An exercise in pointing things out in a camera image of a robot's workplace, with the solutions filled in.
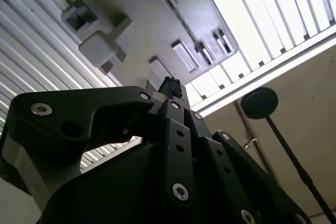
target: silver bolt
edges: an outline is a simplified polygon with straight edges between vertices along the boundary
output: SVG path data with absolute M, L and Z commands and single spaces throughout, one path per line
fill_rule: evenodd
M 141 92 L 140 96 L 145 100 L 149 100 L 149 95 L 147 95 L 146 93 Z
M 222 137 L 226 140 L 226 141 L 229 141 L 230 140 L 230 138 L 229 138 L 229 136 L 228 135 L 226 135 L 226 134 L 222 134 Z
M 243 220 L 245 221 L 245 223 L 247 224 L 256 224 L 253 216 L 249 213 L 249 211 L 246 210 L 242 210 L 241 211 L 241 216 L 243 218 Z
M 201 117 L 199 114 L 194 113 L 194 116 L 195 116 L 198 120 L 202 120 L 202 117 Z
M 46 116 L 50 115 L 52 113 L 52 108 L 45 104 L 45 103 L 34 103 L 31 107 L 30 110 L 35 114 L 39 116 Z
M 189 193 L 187 188 L 183 185 L 176 183 L 173 185 L 173 195 L 180 201 L 187 201 L 189 199 Z
M 176 102 L 172 102 L 172 106 L 173 106 L 174 108 L 176 108 L 176 109 L 179 109 L 179 108 L 180 108 L 180 106 L 179 106 Z
M 305 219 L 304 219 L 301 215 L 296 214 L 296 216 L 298 217 L 299 221 L 300 221 L 302 224 L 307 224 L 306 221 L 305 221 Z

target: ceiling mount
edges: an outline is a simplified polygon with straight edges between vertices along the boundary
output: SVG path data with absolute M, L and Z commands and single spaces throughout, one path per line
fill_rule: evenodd
M 278 102 L 278 96 L 274 90 L 262 87 L 245 95 L 240 105 L 248 118 L 262 119 L 275 111 Z

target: gray metal part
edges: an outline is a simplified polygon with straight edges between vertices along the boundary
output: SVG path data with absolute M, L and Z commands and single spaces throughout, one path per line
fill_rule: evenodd
M 176 1 L 179 12 L 195 36 L 210 45 L 216 56 L 223 57 L 211 36 L 214 31 L 227 27 L 212 1 Z M 122 12 L 133 21 L 118 39 L 121 48 L 128 49 L 126 52 L 128 56 L 124 63 L 116 63 L 111 71 L 123 85 L 145 87 L 151 71 L 149 60 L 153 56 L 158 56 L 182 84 L 187 84 L 208 70 L 205 60 L 195 54 L 189 36 L 162 0 L 97 0 L 97 2 L 107 14 Z M 174 54 L 171 44 L 178 39 L 183 41 L 201 62 L 200 70 L 188 73 L 181 60 Z
M 9 134 L 6 136 L 1 154 L 5 161 L 18 170 L 40 211 L 43 211 L 58 188 L 81 174 L 79 161 L 76 165 L 66 167 L 39 161 L 12 140 Z

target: screw hole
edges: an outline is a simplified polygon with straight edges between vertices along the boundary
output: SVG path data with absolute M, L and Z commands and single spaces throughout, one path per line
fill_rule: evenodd
M 179 136 L 184 136 L 183 132 L 182 131 L 176 131 L 176 133 L 179 135 Z
M 176 149 L 179 151 L 179 152 L 184 152 L 184 148 L 180 145 L 177 145 L 176 146 Z
M 227 173 L 227 174 L 231 174 L 231 170 L 227 167 L 224 167 L 224 171 Z
M 47 112 L 47 108 L 43 106 L 38 106 L 36 109 L 40 112 Z
M 73 121 L 66 121 L 61 125 L 61 131 L 68 137 L 80 137 L 84 133 L 84 129 L 78 123 Z

